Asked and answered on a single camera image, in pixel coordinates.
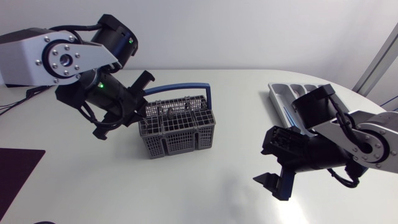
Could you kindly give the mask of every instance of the gray plastic basket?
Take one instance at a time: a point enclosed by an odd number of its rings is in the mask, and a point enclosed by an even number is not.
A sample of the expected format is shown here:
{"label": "gray plastic basket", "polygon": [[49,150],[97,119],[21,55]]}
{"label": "gray plastic basket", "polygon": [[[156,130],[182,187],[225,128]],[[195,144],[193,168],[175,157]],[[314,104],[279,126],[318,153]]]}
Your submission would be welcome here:
{"label": "gray plastic basket", "polygon": [[209,108],[204,96],[148,103],[139,132],[150,158],[210,148],[216,122]]}

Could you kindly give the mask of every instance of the white table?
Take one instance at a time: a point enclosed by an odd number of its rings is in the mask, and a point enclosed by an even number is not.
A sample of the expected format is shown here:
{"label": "white table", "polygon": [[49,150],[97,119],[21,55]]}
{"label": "white table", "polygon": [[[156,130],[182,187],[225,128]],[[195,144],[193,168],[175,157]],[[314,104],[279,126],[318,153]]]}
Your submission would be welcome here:
{"label": "white table", "polygon": [[[129,86],[141,70],[115,76]],[[96,139],[94,126],[50,91],[0,117],[0,147],[46,153],[1,223],[397,223],[398,175],[369,170],[356,189],[326,170],[295,176],[292,197],[280,202],[252,180],[280,172],[274,156],[260,154],[266,131],[281,122],[268,97],[269,82],[328,83],[276,70],[151,70],[147,88],[208,82],[216,118],[213,147],[148,159],[137,124]],[[382,108],[332,84],[351,110]],[[0,105],[26,88],[0,88]],[[204,95],[178,90],[149,101]],[[337,169],[345,174],[343,168]]]}

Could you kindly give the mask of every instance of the metal frame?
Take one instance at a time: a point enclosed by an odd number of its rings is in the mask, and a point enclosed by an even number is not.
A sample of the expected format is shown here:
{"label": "metal frame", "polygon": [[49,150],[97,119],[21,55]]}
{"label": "metal frame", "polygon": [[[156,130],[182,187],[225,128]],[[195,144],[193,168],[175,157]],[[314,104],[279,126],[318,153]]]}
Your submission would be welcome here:
{"label": "metal frame", "polygon": [[367,96],[380,78],[385,74],[398,56],[398,24],[392,30],[362,77],[355,84],[353,91]]}

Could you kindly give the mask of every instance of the blue handle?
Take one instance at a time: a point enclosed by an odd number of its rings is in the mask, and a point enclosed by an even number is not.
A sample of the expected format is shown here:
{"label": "blue handle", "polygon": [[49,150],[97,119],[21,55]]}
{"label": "blue handle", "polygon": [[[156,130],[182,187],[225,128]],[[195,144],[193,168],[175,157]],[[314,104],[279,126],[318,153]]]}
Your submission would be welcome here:
{"label": "blue handle", "polygon": [[209,83],[178,83],[178,84],[158,86],[158,87],[154,87],[154,88],[145,90],[144,96],[152,95],[155,93],[160,93],[163,91],[182,90],[182,89],[190,89],[190,88],[206,89],[207,108],[209,110],[211,110],[211,91],[210,91]]}

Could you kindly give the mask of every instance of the black cable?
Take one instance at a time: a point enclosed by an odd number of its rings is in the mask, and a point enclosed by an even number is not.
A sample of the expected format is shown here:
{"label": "black cable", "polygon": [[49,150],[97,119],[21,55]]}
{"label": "black cable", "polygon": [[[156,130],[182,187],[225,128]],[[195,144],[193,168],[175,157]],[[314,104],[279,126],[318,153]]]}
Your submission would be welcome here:
{"label": "black cable", "polygon": [[120,127],[120,125],[122,125],[123,123],[123,119],[124,119],[124,108],[121,102],[118,102],[120,110],[121,110],[121,118],[115,122],[111,122],[111,123],[103,123],[103,122],[99,122],[94,115],[93,110],[90,108],[90,106],[84,102],[83,107],[84,109],[86,109],[87,113],[86,114],[81,108],[78,109],[78,111],[91,123],[95,124],[95,126],[100,127],[100,128],[106,128],[108,130],[112,130],[112,129],[116,129],[118,127]]}
{"label": "black cable", "polygon": [[96,24],[92,26],[76,26],[76,25],[64,25],[51,27],[50,30],[61,31],[61,30],[74,30],[74,31],[93,31],[102,28],[102,24]]}
{"label": "black cable", "polygon": [[396,98],[398,98],[398,96],[396,96],[396,97],[393,97],[393,98],[391,98],[390,100],[387,100],[385,103],[383,103],[383,104],[382,104],[382,105],[380,105],[380,106],[384,106],[384,105],[386,105],[386,104],[390,103],[392,100],[394,100],[394,99],[396,99]]}
{"label": "black cable", "polygon": [[[345,136],[358,148],[364,149],[363,144],[358,140],[355,133],[353,132],[353,129],[356,128],[355,120],[348,113],[344,113],[341,110],[341,108],[338,106],[338,104],[333,100],[332,97],[329,96],[329,100],[332,103],[335,110],[337,110],[336,119],[340,125],[340,128],[343,130]],[[349,175],[349,177],[352,180],[350,181],[340,177],[338,174],[336,174],[336,172],[333,169],[327,169],[327,170],[329,171],[332,177],[334,177],[338,182],[340,182],[346,187],[355,188],[359,184],[359,179],[357,177],[352,177],[352,175]]]}
{"label": "black cable", "polygon": [[355,128],[355,126],[350,127],[349,125],[352,124],[354,125],[354,119],[351,118],[351,116],[347,113],[344,113],[340,107],[338,106],[338,104],[334,101],[334,99],[332,97],[329,96],[329,100],[332,103],[333,107],[337,110],[336,113],[336,119],[337,122],[339,123],[341,129],[343,130],[344,134],[346,135],[346,137],[355,145],[357,145],[360,149],[364,149],[363,144],[358,140],[358,138],[356,137],[355,133],[353,132],[353,128]]}
{"label": "black cable", "polygon": [[38,94],[43,93],[44,91],[48,90],[49,88],[51,88],[52,86],[39,86],[39,87],[35,87],[35,88],[31,88],[29,90],[26,91],[26,97],[20,101],[17,101],[15,103],[11,103],[9,105],[6,105],[7,107],[1,108],[0,110],[4,110],[0,113],[0,116],[7,113],[9,110],[15,108],[16,106],[20,105],[21,103],[31,99],[34,96],[37,96]]}
{"label": "black cable", "polygon": [[17,103],[17,102],[13,102],[13,103],[10,103],[10,104],[8,104],[8,105],[1,105],[0,107],[3,107],[3,106],[8,107],[8,106],[13,105],[13,104],[15,104],[15,103]]}
{"label": "black cable", "polygon": [[80,44],[83,44],[83,39],[80,37],[80,35],[74,31],[74,30],[67,30],[69,33],[73,34],[76,39],[79,41]]}
{"label": "black cable", "polygon": [[346,187],[355,188],[359,184],[358,178],[353,178],[352,181],[350,181],[340,177],[332,168],[329,168],[328,171],[332,177],[334,177],[338,182],[340,182]]}

